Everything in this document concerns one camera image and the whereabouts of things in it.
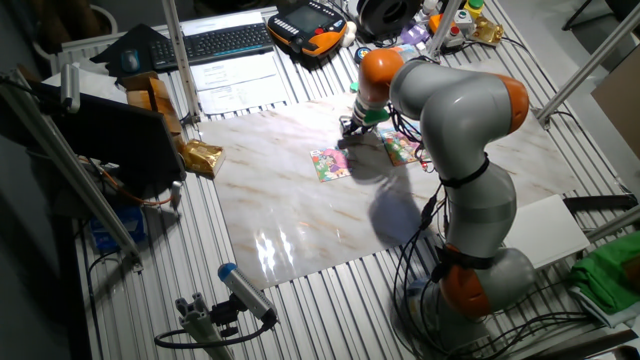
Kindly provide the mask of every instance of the marble surface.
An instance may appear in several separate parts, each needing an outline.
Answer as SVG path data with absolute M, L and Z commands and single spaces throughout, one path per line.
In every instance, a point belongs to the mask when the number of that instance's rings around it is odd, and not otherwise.
M 375 134 L 341 141 L 338 118 L 353 101 L 343 94 L 199 125 L 203 141 L 227 152 L 216 191 L 236 262 L 259 288 L 396 246 L 416 231 L 437 173 L 417 162 L 393 167 Z M 337 145 L 349 150 L 352 176 L 321 183 L 309 153 Z M 519 207 L 578 186 L 531 115 L 487 152 L 511 174 Z

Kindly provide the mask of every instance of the gold foil packet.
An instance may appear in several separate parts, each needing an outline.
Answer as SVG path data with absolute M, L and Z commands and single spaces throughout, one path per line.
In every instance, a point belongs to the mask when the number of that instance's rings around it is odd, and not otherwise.
M 504 28 L 502 25 L 496 25 L 484 16 L 478 16 L 476 19 L 476 30 L 471 34 L 470 40 L 486 45 L 498 46 L 503 34 Z
M 189 140 L 181 153 L 187 170 L 213 177 L 218 174 L 225 158 L 223 148 L 200 140 Z

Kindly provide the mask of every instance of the green cloth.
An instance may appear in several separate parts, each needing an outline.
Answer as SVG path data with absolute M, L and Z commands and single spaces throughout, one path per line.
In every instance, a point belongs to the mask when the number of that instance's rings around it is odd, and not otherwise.
M 569 280 L 611 315 L 640 301 L 622 265 L 640 254 L 640 231 L 601 246 L 571 268 Z

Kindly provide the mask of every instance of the paper document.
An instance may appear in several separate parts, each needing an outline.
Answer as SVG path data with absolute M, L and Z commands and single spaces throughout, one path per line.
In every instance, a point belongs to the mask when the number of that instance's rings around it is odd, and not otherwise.
M 181 23 L 182 33 L 185 36 L 202 34 L 209 31 L 230 28 L 241 25 L 263 23 L 259 11 L 248 14 L 237 14 L 223 17 L 215 17 L 207 20 L 193 20 Z
M 244 56 L 191 67 L 198 91 L 276 75 L 273 53 Z
M 79 86 L 82 94 L 92 95 L 95 97 L 116 101 L 120 103 L 127 103 L 127 95 L 120 91 L 116 86 L 116 78 L 94 74 L 92 72 L 78 69 L 79 71 Z M 60 86 L 61 74 L 58 73 L 52 77 L 44 80 L 42 83 L 51 86 Z
M 222 114 L 287 100 L 282 81 L 276 75 L 198 92 L 202 111 Z

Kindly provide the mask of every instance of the computer keyboard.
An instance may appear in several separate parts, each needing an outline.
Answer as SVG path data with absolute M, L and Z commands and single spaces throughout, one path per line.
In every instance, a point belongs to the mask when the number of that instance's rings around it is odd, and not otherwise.
M 155 70 L 176 69 L 170 39 L 149 44 Z M 265 24 L 251 24 L 184 37 L 189 64 L 197 65 L 273 50 L 273 41 Z

